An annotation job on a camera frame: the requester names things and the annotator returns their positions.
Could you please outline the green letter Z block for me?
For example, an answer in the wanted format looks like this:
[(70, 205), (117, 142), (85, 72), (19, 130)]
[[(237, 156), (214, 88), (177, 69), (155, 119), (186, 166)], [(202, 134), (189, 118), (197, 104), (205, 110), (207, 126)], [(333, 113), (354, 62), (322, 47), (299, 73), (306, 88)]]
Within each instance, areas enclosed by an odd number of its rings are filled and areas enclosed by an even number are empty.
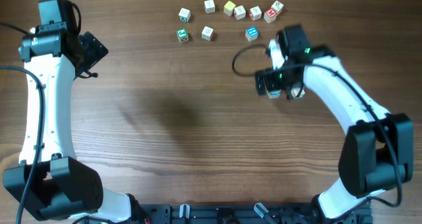
[(300, 86), (294, 86), (291, 90), (290, 90), (290, 94), (292, 96), (293, 99), (298, 99), (301, 98), (305, 95), (305, 91), (303, 89), (303, 87)]

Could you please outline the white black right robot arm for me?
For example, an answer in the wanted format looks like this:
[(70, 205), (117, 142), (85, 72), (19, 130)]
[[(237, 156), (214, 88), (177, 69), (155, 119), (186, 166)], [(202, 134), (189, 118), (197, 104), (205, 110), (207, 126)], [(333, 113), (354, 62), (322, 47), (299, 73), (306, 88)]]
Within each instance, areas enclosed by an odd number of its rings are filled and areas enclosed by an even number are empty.
[(305, 219), (335, 223), (357, 219), (357, 210), (379, 194), (413, 176), (413, 124), (404, 114), (392, 114), (375, 102), (346, 72), (340, 58), (326, 45), (311, 45), (300, 25), (277, 33), (266, 48), (272, 68), (254, 73), (260, 96), (288, 100), (313, 91), (338, 120), (346, 137), (338, 162), (338, 180), (316, 195)]

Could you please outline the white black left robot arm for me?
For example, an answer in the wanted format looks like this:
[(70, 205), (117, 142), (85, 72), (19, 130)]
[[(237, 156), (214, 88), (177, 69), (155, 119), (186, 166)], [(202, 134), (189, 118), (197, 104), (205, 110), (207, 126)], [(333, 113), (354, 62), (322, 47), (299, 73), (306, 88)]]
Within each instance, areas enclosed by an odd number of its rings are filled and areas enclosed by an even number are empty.
[(4, 187), (19, 202), (18, 214), (27, 211), (38, 221), (149, 223), (135, 197), (104, 188), (73, 146), (73, 82), (93, 77), (107, 48), (82, 32), (75, 3), (43, 0), (38, 7), (41, 23), (24, 33), (18, 49), (28, 83), (26, 134), (18, 166), (3, 173)]

